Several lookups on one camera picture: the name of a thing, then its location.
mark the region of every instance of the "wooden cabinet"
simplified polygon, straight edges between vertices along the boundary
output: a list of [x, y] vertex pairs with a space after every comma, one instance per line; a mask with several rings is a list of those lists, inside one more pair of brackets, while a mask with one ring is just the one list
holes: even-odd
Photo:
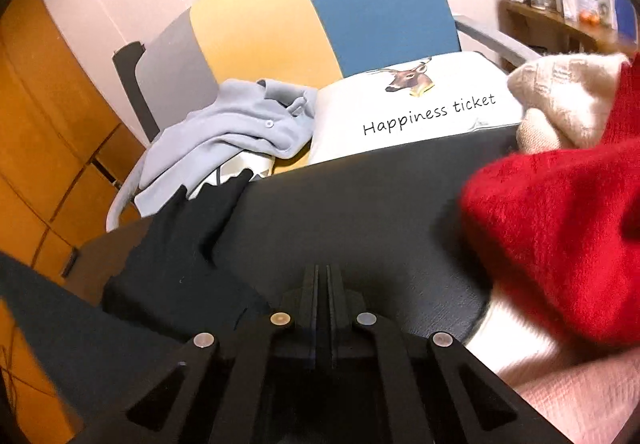
[[88, 162], [118, 117], [69, 50], [44, 2], [13, 0], [0, 20], [0, 34], [33, 104], [80, 162]]
[[138, 159], [142, 157], [144, 151], [140, 142], [129, 129], [121, 124], [107, 142], [100, 147], [95, 158], [122, 183]]
[[81, 169], [0, 49], [0, 174], [50, 220]]
[[0, 250], [26, 265], [31, 265], [47, 225], [2, 178], [0, 204]]
[[[107, 211], [143, 152], [76, 61], [42, 0], [0, 17], [0, 250], [62, 284], [75, 247]], [[122, 223], [139, 218], [132, 206]], [[0, 301], [0, 364], [32, 444], [73, 436], [53, 385]]]

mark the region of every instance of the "orange object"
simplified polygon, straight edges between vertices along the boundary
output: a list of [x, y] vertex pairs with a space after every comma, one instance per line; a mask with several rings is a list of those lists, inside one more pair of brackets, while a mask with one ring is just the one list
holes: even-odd
[[578, 19], [583, 23], [591, 23], [591, 13], [588, 10], [580, 11]]

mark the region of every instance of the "deer head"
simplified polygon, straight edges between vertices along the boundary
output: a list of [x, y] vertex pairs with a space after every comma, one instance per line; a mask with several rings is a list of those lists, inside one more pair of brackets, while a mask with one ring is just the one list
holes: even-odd
[[387, 92], [397, 92], [403, 88], [410, 88], [412, 96], [420, 96], [433, 87], [433, 81], [426, 74], [429, 61], [431, 61], [431, 58], [421, 61], [416, 68], [409, 70], [380, 69], [373, 70], [370, 74], [389, 72], [394, 75], [394, 80], [385, 88]]

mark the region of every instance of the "red fabric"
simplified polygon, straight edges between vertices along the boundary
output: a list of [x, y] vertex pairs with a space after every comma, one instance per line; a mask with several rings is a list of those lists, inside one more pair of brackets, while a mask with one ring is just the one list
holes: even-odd
[[622, 67], [599, 146], [499, 160], [466, 184], [461, 207], [485, 267], [529, 313], [639, 343], [640, 55]]

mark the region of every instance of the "cushion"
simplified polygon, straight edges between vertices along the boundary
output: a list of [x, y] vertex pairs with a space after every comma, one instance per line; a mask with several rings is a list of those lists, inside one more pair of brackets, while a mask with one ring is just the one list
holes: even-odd
[[481, 54], [418, 59], [320, 90], [309, 163], [517, 124], [521, 118], [506, 75]]

